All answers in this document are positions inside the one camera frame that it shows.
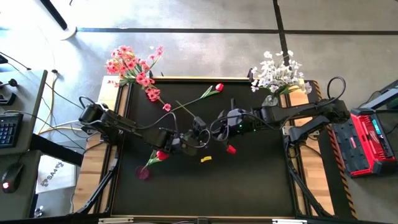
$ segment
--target wooden table frame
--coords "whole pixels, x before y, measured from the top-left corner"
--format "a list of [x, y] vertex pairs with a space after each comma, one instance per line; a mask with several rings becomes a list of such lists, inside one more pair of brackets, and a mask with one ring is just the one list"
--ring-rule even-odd
[[[214, 77], [156, 77], [156, 79], [176, 79], [180, 80], [184, 79], [200, 79], [203, 78], [204, 80], [221, 80], [228, 79], [228, 80], [248, 80], [247, 78], [214, 78]], [[118, 80], [115, 76], [105, 76], [103, 80], [103, 84], [101, 87], [101, 91], [99, 94], [99, 100], [102, 103], [106, 103], [109, 108], [113, 109], [120, 114], [121, 116], [125, 116], [128, 108], [126, 108], [126, 102], [129, 101], [129, 88], [128, 86], [124, 86], [122, 88], [115, 88], [112, 83], [109, 81], [116, 82]], [[303, 92], [300, 90], [295, 91], [290, 94], [290, 98], [285, 98], [284, 96], [281, 97], [280, 101], [282, 106], [290, 106], [290, 105], [301, 105], [308, 103], [308, 98]], [[303, 118], [298, 119], [295, 121], [295, 125], [301, 126], [306, 123], [311, 118]], [[87, 144], [87, 147], [90, 147], [94, 144], [97, 144], [99, 141], [99, 136], [92, 137]], [[309, 139], [307, 141], [307, 145], [316, 149], [319, 152], [319, 145], [316, 141]], [[321, 157], [315, 152], [312, 152], [310, 149], [302, 146], [300, 149], [300, 156], [298, 159], [292, 159], [294, 166], [297, 170], [299, 170], [300, 174], [304, 174], [305, 182], [314, 194], [315, 198], [320, 202], [323, 208], [329, 212], [330, 214], [334, 214], [333, 205], [331, 202], [331, 197], [328, 188], [328, 182], [326, 181], [325, 171], [323, 169], [323, 162]], [[73, 203], [75, 208], [82, 207], [85, 202], [89, 199], [91, 194], [97, 188], [98, 183], [100, 182], [104, 172], [107, 169], [105, 167], [109, 167], [111, 162], [109, 162], [109, 158], [114, 158], [116, 153], [116, 146], [110, 149], [107, 148], [105, 145], [100, 145], [98, 147], [93, 148], [89, 152], [85, 154], [80, 176], [78, 178], [78, 182], [76, 185], [75, 196], [73, 198]], [[94, 212], [109, 212], [107, 209], [109, 207], [109, 193], [112, 192], [110, 187], [113, 183], [117, 180], [112, 180], [108, 183], [106, 188], [103, 191], [102, 197], [100, 198], [99, 202], [96, 206], [90, 210], [90, 213]], [[316, 214], [312, 212], [308, 202], [306, 201], [305, 197], [301, 189], [295, 184], [295, 194], [297, 196], [296, 200], [296, 210], [300, 211], [299, 213], [303, 215], [312, 215]]]

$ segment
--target white flower bouquet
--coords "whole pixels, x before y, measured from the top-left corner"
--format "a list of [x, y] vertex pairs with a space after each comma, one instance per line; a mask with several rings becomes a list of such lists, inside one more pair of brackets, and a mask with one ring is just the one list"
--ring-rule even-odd
[[[293, 57], [293, 52], [289, 50], [288, 55]], [[284, 65], [283, 52], [276, 53], [276, 56], [280, 57], [276, 62], [272, 58], [272, 54], [269, 51], [264, 53], [265, 61], [261, 62], [261, 71], [257, 71], [257, 67], [254, 67], [251, 72], [255, 80], [251, 83], [251, 90], [255, 92], [260, 88], [267, 88], [271, 94], [267, 96], [263, 103], [263, 106], [274, 106], [277, 104], [277, 98], [281, 94], [289, 94], [295, 90], [303, 90], [305, 94], [309, 94], [312, 91], [312, 87], [309, 82], [300, 84], [299, 78], [304, 78], [302, 72], [298, 72], [302, 66], [295, 60], [289, 60], [289, 65]]]

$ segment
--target concrete floor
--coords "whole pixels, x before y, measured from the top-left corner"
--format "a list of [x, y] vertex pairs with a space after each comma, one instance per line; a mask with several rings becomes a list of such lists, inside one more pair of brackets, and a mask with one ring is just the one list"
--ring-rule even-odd
[[[277, 29], [272, 0], [74, 0], [72, 7], [65, 5], [67, 2], [57, 1], [56, 5], [61, 11], [72, 12], [69, 16], [78, 27]], [[395, 0], [278, 2], [285, 29], [398, 30]], [[66, 41], [51, 38], [46, 41], [32, 21], [1, 18], [0, 26], [18, 28], [0, 31], [1, 51], [31, 68], [56, 68], [61, 76], [55, 89], [75, 102], [80, 95], [97, 99], [102, 77], [106, 75], [104, 62], [119, 45], [131, 45], [143, 56], [151, 52], [149, 46], [164, 45], [164, 58], [154, 73], [163, 72], [165, 76], [245, 77], [250, 67], [262, 61], [264, 51], [281, 50], [278, 34], [78, 32]], [[286, 39], [288, 49], [295, 53], [294, 59], [303, 64], [306, 78], [318, 80], [324, 96], [330, 78], [339, 75], [346, 79], [347, 90], [342, 99], [348, 108], [357, 107], [372, 92], [398, 78], [397, 35], [286, 35]], [[0, 66], [1, 71], [12, 69]], [[340, 90], [341, 85], [336, 82], [331, 94], [337, 95]], [[77, 119], [80, 112], [61, 98], [55, 98], [57, 123]], [[44, 105], [40, 114], [47, 115]], [[53, 137], [54, 141], [61, 139], [57, 134]], [[349, 179], [359, 219], [397, 223], [397, 184], [396, 175]], [[49, 208], [49, 216], [66, 214], [72, 192], [66, 189], [42, 194], [38, 205]]]

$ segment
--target red tulip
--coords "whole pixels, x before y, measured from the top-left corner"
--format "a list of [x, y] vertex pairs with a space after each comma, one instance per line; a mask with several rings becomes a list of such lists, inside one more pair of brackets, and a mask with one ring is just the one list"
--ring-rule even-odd
[[229, 145], [226, 151], [231, 154], [236, 153], [236, 149], [232, 145]]
[[217, 84], [216, 90], [217, 91], [223, 91], [224, 85], [222, 83]]
[[156, 156], [161, 161], [163, 161], [163, 160], [165, 160], [165, 159], [167, 159], [169, 157], [169, 155], [167, 153], [164, 153], [162, 151], [157, 151], [156, 152]]

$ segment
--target black mat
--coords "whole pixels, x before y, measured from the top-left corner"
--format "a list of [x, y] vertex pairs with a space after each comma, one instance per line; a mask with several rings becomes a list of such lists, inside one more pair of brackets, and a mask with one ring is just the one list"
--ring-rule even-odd
[[[163, 99], [177, 107], [199, 97], [210, 82], [157, 82]], [[261, 105], [265, 92], [253, 94], [249, 83], [224, 83], [222, 93], [188, 106], [206, 123], [221, 110], [230, 109], [230, 98], [238, 108]], [[129, 118], [142, 125], [159, 119], [165, 111], [151, 103], [140, 88], [131, 95]], [[192, 125], [192, 116], [177, 110], [180, 132]], [[167, 118], [159, 126], [173, 128]], [[172, 156], [150, 166], [149, 180], [139, 180], [134, 170], [144, 165], [151, 149], [140, 139], [129, 136], [124, 142], [116, 185], [113, 215], [175, 216], [293, 216], [292, 194], [280, 132], [258, 131], [238, 136], [230, 142], [237, 150], [228, 154], [219, 143], [211, 142], [212, 160], [200, 163], [197, 157]]]

